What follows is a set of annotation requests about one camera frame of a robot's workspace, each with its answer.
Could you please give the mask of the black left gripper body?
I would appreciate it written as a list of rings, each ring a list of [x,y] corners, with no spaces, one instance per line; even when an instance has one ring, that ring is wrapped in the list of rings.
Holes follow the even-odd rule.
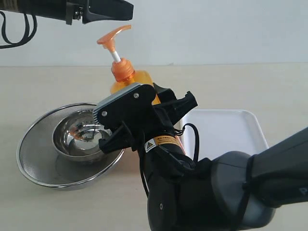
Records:
[[[62,20],[67,25],[80,20],[88,6],[87,0],[0,0],[3,11]]]

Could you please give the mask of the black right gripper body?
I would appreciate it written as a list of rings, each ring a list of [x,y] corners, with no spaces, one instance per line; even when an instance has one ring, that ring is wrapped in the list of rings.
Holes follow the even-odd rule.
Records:
[[[106,154],[126,148],[136,151],[157,135],[174,135],[174,125],[196,106],[191,92],[174,104],[152,105],[132,119],[122,121],[119,127],[109,129],[112,135],[106,140],[100,139],[99,148]]]

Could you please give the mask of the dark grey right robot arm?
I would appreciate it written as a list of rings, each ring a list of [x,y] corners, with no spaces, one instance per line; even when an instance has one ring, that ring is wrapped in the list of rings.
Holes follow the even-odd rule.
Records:
[[[137,151],[153,231],[244,231],[269,224],[275,210],[308,199],[308,131],[255,155],[227,152],[213,160],[186,156],[174,126],[197,106],[191,92],[133,83],[93,109],[111,131],[99,141],[104,153]]]

